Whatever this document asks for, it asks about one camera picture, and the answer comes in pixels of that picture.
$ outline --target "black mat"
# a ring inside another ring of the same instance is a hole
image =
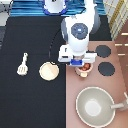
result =
[[[32,51],[33,54],[48,54],[50,44],[60,29],[63,18],[61,16],[9,17],[1,51],[5,54],[21,54],[23,51],[28,53]],[[59,31],[52,45],[52,54],[58,54],[60,46],[63,44],[65,41]]]
[[[109,62],[102,62],[98,66],[100,74],[103,76],[112,76],[115,73],[114,66]]]
[[[106,45],[99,45],[96,47],[96,53],[102,58],[106,58],[111,55],[111,49]]]
[[[59,21],[14,19],[7,21],[0,55],[0,128],[66,128],[65,65],[59,66],[54,81],[47,82],[39,75],[40,66],[48,60],[49,41]],[[60,42],[64,41],[58,36],[55,45]],[[28,53],[29,70],[26,76],[19,76],[17,68],[24,52]],[[57,52],[53,49],[54,62]]]

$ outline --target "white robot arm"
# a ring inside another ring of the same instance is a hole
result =
[[[59,62],[69,62],[70,66],[82,67],[84,63],[94,63],[97,53],[88,53],[89,33],[100,27],[100,18],[94,0],[85,0],[86,12],[66,17],[61,23],[64,40],[59,51]]]

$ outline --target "bowl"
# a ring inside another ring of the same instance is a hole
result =
[[[115,117],[115,109],[111,109],[114,100],[108,92],[99,87],[83,89],[76,99],[76,111],[80,119],[94,128],[109,125]]]
[[[90,68],[88,70],[83,71],[79,67],[76,67],[75,68],[75,71],[76,71],[77,75],[79,75],[81,77],[87,77],[88,74],[92,71],[92,69],[93,69],[93,64],[91,63],[90,64]]]

